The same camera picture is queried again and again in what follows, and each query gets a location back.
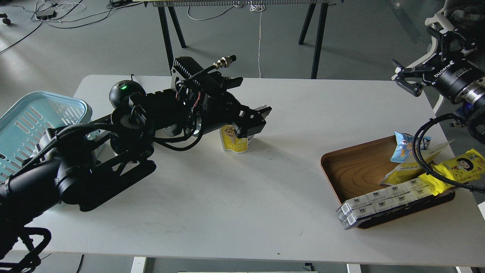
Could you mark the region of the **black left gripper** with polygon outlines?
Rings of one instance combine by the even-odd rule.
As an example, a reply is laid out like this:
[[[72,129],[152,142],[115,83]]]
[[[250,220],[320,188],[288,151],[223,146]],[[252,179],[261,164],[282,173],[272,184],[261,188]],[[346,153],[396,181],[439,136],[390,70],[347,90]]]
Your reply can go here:
[[[248,138],[263,130],[271,111],[272,107],[268,105],[250,109],[235,97],[212,98],[212,130],[231,125],[236,130],[237,138]]]

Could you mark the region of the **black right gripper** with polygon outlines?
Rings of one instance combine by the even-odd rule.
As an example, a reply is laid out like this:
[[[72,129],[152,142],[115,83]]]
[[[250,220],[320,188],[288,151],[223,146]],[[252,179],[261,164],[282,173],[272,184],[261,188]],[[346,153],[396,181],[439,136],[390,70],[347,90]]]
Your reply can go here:
[[[464,57],[477,49],[475,38],[463,29],[455,27],[447,18],[427,18],[428,33],[438,43],[438,52],[442,63],[438,73],[436,67],[421,64],[404,67],[397,60],[392,60],[396,67],[393,81],[406,92],[419,97],[425,86],[432,86],[452,104],[469,102],[484,104],[484,72],[467,61]]]

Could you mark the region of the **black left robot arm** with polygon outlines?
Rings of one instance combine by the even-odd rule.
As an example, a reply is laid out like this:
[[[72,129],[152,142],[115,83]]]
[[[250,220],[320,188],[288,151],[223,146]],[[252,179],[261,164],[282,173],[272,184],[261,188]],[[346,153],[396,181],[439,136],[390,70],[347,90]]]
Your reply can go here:
[[[39,255],[52,236],[29,223],[51,207],[63,202],[92,211],[153,173],[154,144],[182,152],[223,126],[233,126],[237,138],[260,133],[272,108],[241,104],[229,89],[243,78],[219,72],[236,59],[222,57],[203,68],[192,57],[177,57],[171,87],[154,93],[132,80],[117,82],[109,93],[111,114],[46,128],[19,170],[3,163],[1,258],[18,240],[28,252],[17,263],[2,262],[1,272],[32,272],[41,263]]]

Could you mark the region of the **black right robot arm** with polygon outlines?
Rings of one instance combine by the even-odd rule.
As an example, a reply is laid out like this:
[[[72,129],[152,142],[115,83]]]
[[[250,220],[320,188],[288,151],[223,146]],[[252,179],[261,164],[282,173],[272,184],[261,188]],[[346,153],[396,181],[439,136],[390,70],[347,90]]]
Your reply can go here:
[[[424,87],[430,86],[450,103],[462,104],[462,109],[431,119],[419,128],[412,144],[414,158],[426,175],[446,185],[484,193],[483,187],[461,184],[438,173],[418,150],[418,143],[425,133],[446,120],[453,120],[454,126],[468,128],[476,141],[484,143],[484,71],[468,60],[469,54],[477,50],[478,43],[475,37],[440,13],[426,19],[426,26],[432,37],[430,50],[408,67],[393,60],[396,66],[393,81],[415,97],[421,95]]]

